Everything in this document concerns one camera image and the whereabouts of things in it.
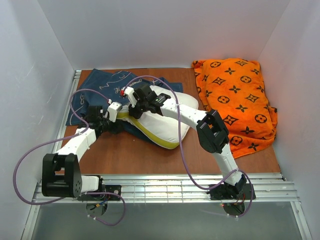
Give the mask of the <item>dark blue pillowcase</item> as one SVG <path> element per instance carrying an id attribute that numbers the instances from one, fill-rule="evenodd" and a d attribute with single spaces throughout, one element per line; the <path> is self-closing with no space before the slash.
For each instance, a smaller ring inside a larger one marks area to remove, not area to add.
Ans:
<path id="1" fill-rule="evenodd" d="M 106 100 L 100 95 L 88 91 L 89 89 L 95 90 L 113 102 L 118 102 L 122 105 L 128 103 L 127 99 L 124 99 L 120 91 L 122 88 L 130 82 L 132 79 L 136 79 L 131 82 L 130 87 L 141 87 L 143 84 L 154 85 L 164 89 L 167 89 L 163 83 L 168 84 L 177 93 L 183 93 L 183 84 L 181 82 L 168 82 L 164 77 L 160 77 L 161 81 L 156 79 L 147 80 L 143 78 L 137 78 L 135 74 L 129 71 L 120 70 L 115 73 L 105 72 L 98 69 L 93 69 L 88 77 L 84 80 L 79 87 L 82 91 L 74 95 L 72 99 L 72 107 L 78 116 L 83 117 L 87 114 L 87 108 L 89 106 L 102 106 L 104 110 L 108 108 Z"/>

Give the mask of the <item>white pillow yellow edge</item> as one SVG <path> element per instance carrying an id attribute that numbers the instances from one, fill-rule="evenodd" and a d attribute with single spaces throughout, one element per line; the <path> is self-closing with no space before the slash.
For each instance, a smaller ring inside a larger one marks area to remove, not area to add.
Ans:
<path id="1" fill-rule="evenodd" d="M 151 85 L 151 90 L 157 95 L 164 93 L 174 98 L 173 93 L 160 86 Z M 180 104 L 198 109 L 198 101 L 191 95 L 176 92 Z M 122 105 L 122 109 L 117 114 L 117 120 L 124 121 L 124 130 L 144 141 L 154 143 L 165 149 L 174 149 L 179 146 L 178 121 L 170 117 L 160 116 L 151 112 L 144 112 L 139 119 L 129 115 L 129 103 Z M 181 123 L 181 139 L 186 136 L 189 126 Z"/>

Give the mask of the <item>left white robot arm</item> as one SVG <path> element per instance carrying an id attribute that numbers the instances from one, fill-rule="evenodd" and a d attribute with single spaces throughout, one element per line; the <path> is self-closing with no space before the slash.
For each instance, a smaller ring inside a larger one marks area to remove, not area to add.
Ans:
<path id="1" fill-rule="evenodd" d="M 90 106 L 75 134 L 56 153 L 42 160 L 41 192 L 45 197 L 78 198 L 101 187 L 100 177 L 82 175 L 79 162 L 90 146 L 105 132 L 116 132 L 117 114 L 122 105 L 113 102 L 104 112 L 102 106 Z"/>

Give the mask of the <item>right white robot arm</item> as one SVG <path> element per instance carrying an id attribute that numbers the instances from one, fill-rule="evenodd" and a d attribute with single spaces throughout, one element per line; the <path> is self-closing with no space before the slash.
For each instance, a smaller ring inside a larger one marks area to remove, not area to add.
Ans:
<path id="1" fill-rule="evenodd" d="M 243 193 L 247 180 L 231 153 L 229 131 L 217 110 L 207 112 L 189 107 L 179 102 L 175 92 L 171 95 L 157 94 L 147 84 L 140 88 L 125 86 L 121 93 L 129 99 L 129 112 L 136 119 L 145 112 L 151 112 L 196 130 L 200 146 L 213 155 L 223 178 L 210 187 L 198 183 L 195 186 L 207 191 L 223 186 L 227 194 L 234 198 Z"/>

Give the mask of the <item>orange patterned blanket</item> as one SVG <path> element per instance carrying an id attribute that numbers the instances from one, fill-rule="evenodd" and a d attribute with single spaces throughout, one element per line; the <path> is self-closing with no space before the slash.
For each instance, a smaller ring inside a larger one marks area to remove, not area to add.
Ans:
<path id="1" fill-rule="evenodd" d="M 195 60 L 191 66 L 199 99 L 206 111 L 220 114 L 235 159 L 272 145 L 278 113 L 267 98 L 259 62 L 207 59 Z"/>

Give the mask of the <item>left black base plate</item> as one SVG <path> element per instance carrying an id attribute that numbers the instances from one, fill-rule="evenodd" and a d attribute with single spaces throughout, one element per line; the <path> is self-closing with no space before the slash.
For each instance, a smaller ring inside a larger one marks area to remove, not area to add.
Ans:
<path id="1" fill-rule="evenodd" d="M 121 185 L 102 185 L 97 191 L 92 193 L 82 194 L 77 198 L 78 201 L 96 201 L 96 202 L 103 202 L 107 201 L 119 201 L 120 198 L 116 195 L 121 195 L 122 193 L 122 186 Z"/>

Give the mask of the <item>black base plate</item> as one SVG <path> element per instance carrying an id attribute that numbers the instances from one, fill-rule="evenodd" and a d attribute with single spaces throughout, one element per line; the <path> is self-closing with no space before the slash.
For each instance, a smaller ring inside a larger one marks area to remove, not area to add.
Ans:
<path id="1" fill-rule="evenodd" d="M 96 202 L 103 202 L 107 201 L 119 201 L 120 198 L 116 195 L 121 195 L 122 193 L 122 186 L 121 185 L 102 185 L 97 191 L 92 193 L 82 194 L 77 198 L 78 201 L 96 201 Z"/>
<path id="2" fill-rule="evenodd" d="M 245 183 L 241 190 L 236 190 L 234 186 L 223 183 L 214 189 L 208 190 L 206 193 L 211 200 L 256 199 L 255 191 L 252 193 L 251 186 L 248 183 Z"/>

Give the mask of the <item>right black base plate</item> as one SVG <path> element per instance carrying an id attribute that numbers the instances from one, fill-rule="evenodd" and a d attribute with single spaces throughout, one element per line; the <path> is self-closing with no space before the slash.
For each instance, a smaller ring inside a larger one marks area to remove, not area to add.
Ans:
<path id="1" fill-rule="evenodd" d="M 255 191 L 252 193 L 251 186 L 248 183 L 245 183 L 241 190 L 236 190 L 234 186 L 223 183 L 214 189 L 208 190 L 206 193 L 211 200 L 256 199 Z"/>

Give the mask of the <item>aluminium rail frame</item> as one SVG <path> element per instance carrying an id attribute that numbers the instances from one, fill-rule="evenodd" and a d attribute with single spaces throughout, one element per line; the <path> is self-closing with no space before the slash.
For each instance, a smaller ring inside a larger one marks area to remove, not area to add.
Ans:
<path id="1" fill-rule="evenodd" d="M 181 175 L 111 175 L 121 186 L 121 201 L 88 215 L 90 202 L 75 199 L 32 206 L 24 240 L 310 240 L 300 196 L 280 173 L 251 173 L 256 198 L 246 214 L 227 215 L 222 200 L 212 200 Z"/>

